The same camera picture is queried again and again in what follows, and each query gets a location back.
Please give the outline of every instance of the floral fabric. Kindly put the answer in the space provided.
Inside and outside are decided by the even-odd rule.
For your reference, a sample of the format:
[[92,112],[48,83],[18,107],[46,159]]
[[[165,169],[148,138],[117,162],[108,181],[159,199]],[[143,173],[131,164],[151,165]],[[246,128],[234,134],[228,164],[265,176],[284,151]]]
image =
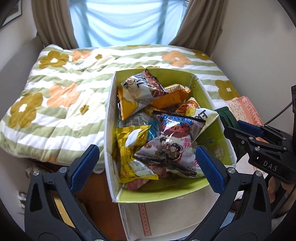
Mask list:
[[194,73],[213,102],[238,97],[229,79],[200,51],[167,45],[63,50],[46,47],[25,89],[0,121],[0,146],[18,157],[70,165],[90,144],[104,168],[106,104],[115,71],[167,68]]

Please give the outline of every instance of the bolt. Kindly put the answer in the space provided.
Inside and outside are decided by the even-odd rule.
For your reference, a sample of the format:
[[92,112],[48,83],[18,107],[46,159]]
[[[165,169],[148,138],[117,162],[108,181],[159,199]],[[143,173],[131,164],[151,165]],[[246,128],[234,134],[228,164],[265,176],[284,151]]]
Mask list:
[[227,171],[231,174],[235,173],[235,169],[233,167],[228,168]]
[[65,173],[67,170],[68,170],[67,167],[61,167],[61,168],[59,169],[59,172],[61,172],[61,173]]
[[255,173],[256,173],[256,175],[257,175],[258,177],[261,177],[261,176],[262,176],[262,172],[260,172],[260,171],[256,171]]
[[33,172],[33,176],[38,176],[39,173],[40,173],[40,171],[39,170],[36,170],[36,171]]

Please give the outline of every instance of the box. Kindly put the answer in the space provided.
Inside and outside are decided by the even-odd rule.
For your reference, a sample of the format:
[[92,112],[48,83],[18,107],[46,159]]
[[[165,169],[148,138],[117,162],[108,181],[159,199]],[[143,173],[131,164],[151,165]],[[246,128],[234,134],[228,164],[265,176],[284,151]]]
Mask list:
[[[145,203],[167,200],[184,196],[197,191],[207,185],[206,178],[163,178],[150,180],[136,191],[122,188],[119,183],[119,173],[112,153],[116,147],[115,129],[118,127],[117,87],[128,77],[141,73],[145,69],[127,69],[114,73],[109,102],[106,107],[104,159],[107,181],[113,202],[117,203]],[[180,70],[153,68],[150,73],[157,77],[164,86],[180,84],[191,89],[188,97],[194,97],[201,107],[213,110],[214,104],[196,75]],[[197,139],[198,144],[205,145],[226,166],[234,166],[235,159],[230,141],[223,135],[223,125],[220,119],[214,121]]]

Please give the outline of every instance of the wooden floor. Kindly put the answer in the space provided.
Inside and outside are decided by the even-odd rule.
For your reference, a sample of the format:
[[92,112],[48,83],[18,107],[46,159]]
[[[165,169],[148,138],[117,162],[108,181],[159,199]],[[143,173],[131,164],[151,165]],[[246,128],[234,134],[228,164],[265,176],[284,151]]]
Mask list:
[[118,204],[112,203],[106,173],[92,173],[76,197],[98,228],[111,240],[126,240]]

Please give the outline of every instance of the window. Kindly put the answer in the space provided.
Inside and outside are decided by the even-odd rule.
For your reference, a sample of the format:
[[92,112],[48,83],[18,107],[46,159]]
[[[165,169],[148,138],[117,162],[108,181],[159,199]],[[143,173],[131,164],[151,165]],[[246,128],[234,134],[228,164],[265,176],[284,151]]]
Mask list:
[[185,0],[70,0],[80,48],[164,44],[176,36]]

